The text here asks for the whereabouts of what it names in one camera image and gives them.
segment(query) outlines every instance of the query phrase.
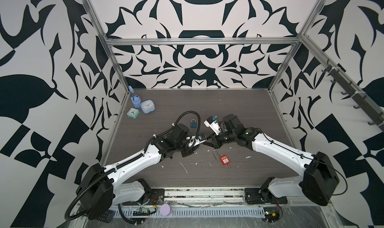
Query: patterned wallpaper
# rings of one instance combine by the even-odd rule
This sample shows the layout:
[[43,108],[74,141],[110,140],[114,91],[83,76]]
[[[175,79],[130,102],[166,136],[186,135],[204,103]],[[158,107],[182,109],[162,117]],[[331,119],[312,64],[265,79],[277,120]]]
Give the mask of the patterned wallpaper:
[[57,227],[124,97],[80,0],[0,0],[0,227]]
[[[316,0],[92,0],[110,38],[295,37]],[[267,88],[288,45],[115,47],[141,88]]]
[[[384,106],[384,0],[328,0],[309,36]],[[297,148],[327,154],[348,182],[331,201],[345,225],[384,225],[384,133],[301,45],[274,90]],[[335,193],[343,192],[340,179]]]

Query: red padlock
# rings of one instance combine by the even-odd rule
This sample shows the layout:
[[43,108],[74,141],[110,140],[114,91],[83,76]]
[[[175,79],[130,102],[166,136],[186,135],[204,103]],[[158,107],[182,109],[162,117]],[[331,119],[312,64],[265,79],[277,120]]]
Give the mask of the red padlock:
[[230,163],[230,161],[226,155],[220,157],[220,161],[223,163],[223,165],[228,165]]

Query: purple lid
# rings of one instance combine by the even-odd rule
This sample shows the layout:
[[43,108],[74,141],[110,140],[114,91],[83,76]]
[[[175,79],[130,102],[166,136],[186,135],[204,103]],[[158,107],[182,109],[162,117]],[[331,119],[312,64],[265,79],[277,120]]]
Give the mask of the purple lid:
[[171,208],[168,204],[163,204],[161,207],[160,207],[160,213],[161,215],[163,216],[168,216],[170,215],[170,212],[171,212]]

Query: blue padlock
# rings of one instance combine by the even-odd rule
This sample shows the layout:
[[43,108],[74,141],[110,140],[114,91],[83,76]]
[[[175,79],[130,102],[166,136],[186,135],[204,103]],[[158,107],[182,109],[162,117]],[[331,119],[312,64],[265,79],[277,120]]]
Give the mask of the blue padlock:
[[191,128],[196,128],[197,127],[197,122],[195,119],[191,120]]

